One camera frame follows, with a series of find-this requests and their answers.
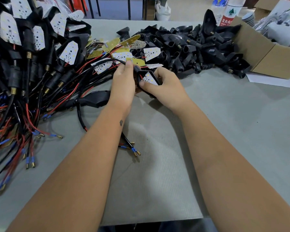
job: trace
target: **floor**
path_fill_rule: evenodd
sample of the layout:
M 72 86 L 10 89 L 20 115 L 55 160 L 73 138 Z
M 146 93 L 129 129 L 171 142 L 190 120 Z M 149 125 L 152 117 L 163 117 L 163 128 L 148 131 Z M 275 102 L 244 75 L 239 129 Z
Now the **floor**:
M 172 9 L 171 21 L 200 21 L 204 17 L 205 10 L 210 9 L 213 0 L 169 0 L 168 5 Z M 128 20 L 127 0 L 99 0 L 101 16 L 98 15 L 96 0 L 91 0 L 95 19 L 122 19 Z M 142 20 L 142 0 L 131 0 L 131 20 Z M 243 16 L 254 10 L 243 8 L 239 16 Z

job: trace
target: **table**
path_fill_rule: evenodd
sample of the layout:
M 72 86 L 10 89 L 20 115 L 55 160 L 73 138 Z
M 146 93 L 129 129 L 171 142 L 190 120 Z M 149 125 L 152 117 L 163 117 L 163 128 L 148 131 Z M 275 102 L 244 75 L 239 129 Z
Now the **table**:
M 92 35 L 111 40 L 116 31 L 134 34 L 148 25 L 167 29 L 198 23 L 85 20 Z M 192 100 L 217 129 L 263 175 L 290 205 L 290 88 L 256 84 L 220 69 L 181 80 Z M 109 89 L 111 82 L 95 90 Z M 83 110 L 87 125 L 101 109 Z M 43 138 L 35 169 L 19 164 L 14 179 L 0 197 L 0 231 L 53 172 L 84 134 L 76 110 L 57 114 L 41 128 L 64 136 Z M 102 225 L 202 218 L 207 211 L 201 196 L 182 126 L 170 110 L 145 93 L 135 96 L 124 133 L 142 153 L 135 158 L 119 150 L 113 169 Z

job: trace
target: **water bottle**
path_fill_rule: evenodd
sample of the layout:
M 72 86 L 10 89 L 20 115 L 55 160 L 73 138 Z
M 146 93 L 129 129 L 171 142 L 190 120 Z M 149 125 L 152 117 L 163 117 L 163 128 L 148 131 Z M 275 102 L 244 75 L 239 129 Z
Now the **water bottle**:
M 224 14 L 219 22 L 219 26 L 229 26 L 242 9 L 246 0 L 229 0 L 224 9 Z
M 220 23 L 221 17 L 224 14 L 224 9 L 227 3 L 228 0 L 213 0 L 211 10 L 214 13 L 217 24 Z

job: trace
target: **bottle label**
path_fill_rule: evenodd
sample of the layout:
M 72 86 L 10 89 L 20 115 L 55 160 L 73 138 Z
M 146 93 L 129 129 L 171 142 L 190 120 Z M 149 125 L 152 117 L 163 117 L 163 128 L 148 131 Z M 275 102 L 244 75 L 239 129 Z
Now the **bottle label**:
M 213 0 L 213 5 L 215 6 L 226 6 L 228 0 Z
M 227 5 L 227 7 L 225 8 L 224 15 L 221 18 L 219 26 L 229 26 L 232 20 L 234 19 L 234 17 L 238 15 L 241 9 L 242 9 L 242 6 Z

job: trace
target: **person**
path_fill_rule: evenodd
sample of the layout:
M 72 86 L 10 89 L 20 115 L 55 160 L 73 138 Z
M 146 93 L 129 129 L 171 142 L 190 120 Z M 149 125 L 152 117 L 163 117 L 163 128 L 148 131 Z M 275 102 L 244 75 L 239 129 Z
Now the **person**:
M 290 206 L 159 67 L 160 86 L 141 81 L 179 117 L 208 212 L 219 232 L 290 232 Z M 121 131 L 135 94 L 133 64 L 114 73 L 108 104 L 80 142 L 10 224 L 8 232 L 97 231 Z

